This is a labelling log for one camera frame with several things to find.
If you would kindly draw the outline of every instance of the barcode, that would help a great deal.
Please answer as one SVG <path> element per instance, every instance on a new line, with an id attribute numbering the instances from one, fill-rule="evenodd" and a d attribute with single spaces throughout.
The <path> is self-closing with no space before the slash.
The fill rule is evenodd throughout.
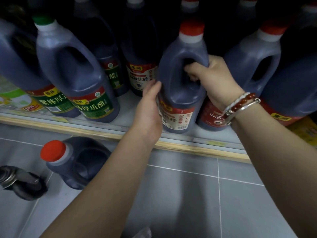
<path id="1" fill-rule="evenodd" d="M 183 126 L 179 126 L 177 127 L 177 129 L 186 129 L 188 125 L 183 125 Z"/>
<path id="2" fill-rule="evenodd" d="M 58 107 L 46 107 L 51 112 L 60 112 L 61 110 Z"/>

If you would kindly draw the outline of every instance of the silver bangle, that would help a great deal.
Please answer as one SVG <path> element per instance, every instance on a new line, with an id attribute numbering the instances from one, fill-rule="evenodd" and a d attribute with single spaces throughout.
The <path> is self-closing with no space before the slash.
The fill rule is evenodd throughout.
<path id="1" fill-rule="evenodd" d="M 235 116 L 237 116 L 238 113 L 242 112 L 243 110 L 245 110 L 246 108 L 250 107 L 251 105 L 256 104 L 256 103 L 260 103 L 260 102 L 261 102 L 261 100 L 259 98 L 255 98 L 252 103 L 249 103 L 246 106 L 243 106 L 242 108 L 240 108 L 236 112 L 233 112 L 233 111 L 229 110 L 228 112 L 226 112 L 226 115 L 228 115 L 228 117 L 224 120 L 224 124 L 225 125 L 230 125 L 231 124 L 231 120 Z"/>

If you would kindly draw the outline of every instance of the fingers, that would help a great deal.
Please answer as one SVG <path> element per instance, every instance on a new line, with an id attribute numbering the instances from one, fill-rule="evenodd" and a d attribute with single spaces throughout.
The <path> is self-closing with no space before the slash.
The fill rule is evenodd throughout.
<path id="1" fill-rule="evenodd" d="M 146 85 L 146 87 L 143 89 L 143 92 L 142 92 L 142 96 L 144 97 L 148 91 L 150 90 L 150 88 L 156 83 L 156 80 L 155 79 L 152 79 L 148 82 L 148 84 Z"/>
<path id="2" fill-rule="evenodd" d="M 187 72 L 189 75 L 194 75 L 197 77 L 199 77 L 206 69 L 207 68 L 205 66 L 197 62 L 193 62 L 184 67 L 185 72 Z"/>
<path id="3" fill-rule="evenodd" d="M 155 100 L 157 94 L 161 90 L 161 87 L 162 87 L 162 83 L 160 81 L 157 81 L 153 86 L 151 86 L 151 88 L 146 94 L 143 93 L 143 97 L 146 96 L 146 98 Z"/>

